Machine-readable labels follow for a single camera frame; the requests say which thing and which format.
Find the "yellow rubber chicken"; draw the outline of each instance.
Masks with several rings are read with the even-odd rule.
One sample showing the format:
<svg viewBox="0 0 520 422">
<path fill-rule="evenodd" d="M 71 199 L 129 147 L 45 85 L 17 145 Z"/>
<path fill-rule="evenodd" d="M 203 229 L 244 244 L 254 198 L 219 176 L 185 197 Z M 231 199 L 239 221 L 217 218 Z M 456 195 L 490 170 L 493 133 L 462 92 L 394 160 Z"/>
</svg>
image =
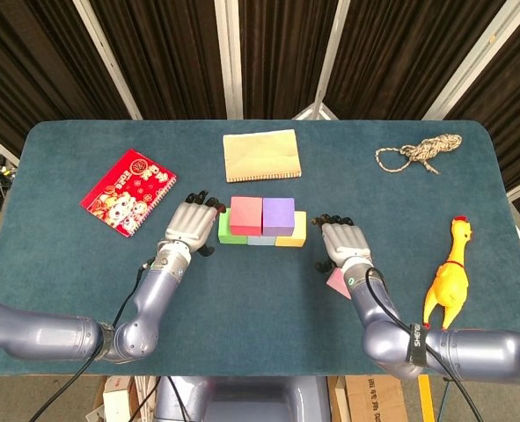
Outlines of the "yellow rubber chicken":
<svg viewBox="0 0 520 422">
<path fill-rule="evenodd" d="M 466 217 L 455 217 L 451 222 L 453 245 L 447 261 L 437 269 L 436 278 L 424 302 L 424 326 L 429 328 L 429 314 L 439 303 L 445 308 L 444 330 L 450 326 L 463 308 L 469 282 L 465 273 L 465 245 L 471 240 L 471 224 Z"/>
</svg>

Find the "teal tablecloth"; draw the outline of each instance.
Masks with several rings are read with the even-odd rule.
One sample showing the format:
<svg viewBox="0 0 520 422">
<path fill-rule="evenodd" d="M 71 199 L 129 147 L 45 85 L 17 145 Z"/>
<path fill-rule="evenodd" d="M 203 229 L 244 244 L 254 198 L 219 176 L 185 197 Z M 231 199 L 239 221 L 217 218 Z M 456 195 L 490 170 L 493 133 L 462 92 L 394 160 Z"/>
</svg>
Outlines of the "teal tablecloth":
<svg viewBox="0 0 520 422">
<path fill-rule="evenodd" d="M 223 135 L 294 128 L 303 176 L 227 184 Z M 382 171 L 375 149 L 460 134 L 455 152 Z M 132 238 L 89 215 L 79 201 L 128 148 L 169 167 L 179 181 Z M 404 163 L 384 156 L 391 166 Z M 520 243 L 488 133 L 471 121 L 92 121 L 41 123 L 29 134 L 0 233 L 0 302 L 110 322 L 136 268 L 156 248 L 190 192 L 295 197 L 309 217 L 349 215 L 407 322 L 450 250 L 450 221 L 467 215 L 470 286 L 452 327 L 520 331 Z M 96 362 L 98 374 L 329 375 L 376 372 L 362 351 L 351 303 L 325 285 L 314 226 L 302 249 L 218 244 L 195 256 L 145 360 Z M 132 315 L 132 304 L 125 317 Z M 432 324 L 440 326 L 438 308 Z M 0 374 L 73 373 L 78 362 L 27 362 L 0 351 Z"/>
</svg>

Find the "rope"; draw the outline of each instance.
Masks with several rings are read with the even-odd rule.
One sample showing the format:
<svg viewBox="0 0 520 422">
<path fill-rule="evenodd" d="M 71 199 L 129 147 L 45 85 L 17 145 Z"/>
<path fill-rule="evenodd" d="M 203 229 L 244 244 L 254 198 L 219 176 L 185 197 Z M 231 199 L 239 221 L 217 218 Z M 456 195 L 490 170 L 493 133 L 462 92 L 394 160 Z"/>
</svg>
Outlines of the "rope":
<svg viewBox="0 0 520 422">
<path fill-rule="evenodd" d="M 406 167 L 410 165 L 410 163 L 414 161 L 419 161 L 426 167 L 427 171 L 431 171 L 434 174 L 440 174 L 434 167 L 429 165 L 428 160 L 437 155 L 438 152 L 449 152 L 453 151 L 459 145 L 463 138 L 460 135 L 439 135 L 435 138 L 424 139 L 420 142 L 420 145 L 405 145 L 401 148 L 379 148 L 375 151 L 375 159 L 384 171 L 388 171 L 389 173 L 398 173 L 399 171 L 403 171 Z M 379 159 L 379 154 L 381 152 L 389 152 L 394 151 L 406 156 L 408 161 L 402 167 L 398 169 L 387 169 L 381 160 Z"/>
</svg>

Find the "pink block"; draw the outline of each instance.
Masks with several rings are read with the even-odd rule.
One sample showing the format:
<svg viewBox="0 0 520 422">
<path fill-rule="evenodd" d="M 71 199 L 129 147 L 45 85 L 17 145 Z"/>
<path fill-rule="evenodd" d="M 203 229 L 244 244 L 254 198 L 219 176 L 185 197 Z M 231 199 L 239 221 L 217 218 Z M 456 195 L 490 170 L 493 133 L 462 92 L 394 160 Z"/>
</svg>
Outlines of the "pink block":
<svg viewBox="0 0 520 422">
<path fill-rule="evenodd" d="M 344 274 L 341 272 L 340 268 L 336 267 L 333 269 L 332 274 L 330 274 L 330 278 L 326 284 L 333 288 L 336 292 L 346 296 L 349 300 L 351 300 L 351 295 L 349 294 L 348 287 L 344 281 Z"/>
<path fill-rule="evenodd" d="M 231 233 L 234 236 L 261 236 L 263 199 L 233 196 L 231 199 Z"/>
</svg>

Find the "yellow block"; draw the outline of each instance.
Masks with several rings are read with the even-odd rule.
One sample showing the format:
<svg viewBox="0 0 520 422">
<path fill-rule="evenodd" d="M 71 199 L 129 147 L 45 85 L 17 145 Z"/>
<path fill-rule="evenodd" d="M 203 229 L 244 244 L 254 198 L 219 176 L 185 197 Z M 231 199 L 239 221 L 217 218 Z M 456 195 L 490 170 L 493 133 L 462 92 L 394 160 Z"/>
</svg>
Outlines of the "yellow block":
<svg viewBox="0 0 520 422">
<path fill-rule="evenodd" d="M 420 388 L 421 415 L 424 422 L 434 422 L 434 405 L 432 404 L 432 390 L 429 386 L 429 376 L 418 376 L 418 387 Z"/>
<path fill-rule="evenodd" d="M 295 229 L 293 236 L 278 236 L 275 239 L 275 246 L 290 246 L 291 248 L 301 248 L 306 240 L 306 212 L 295 211 Z"/>
</svg>

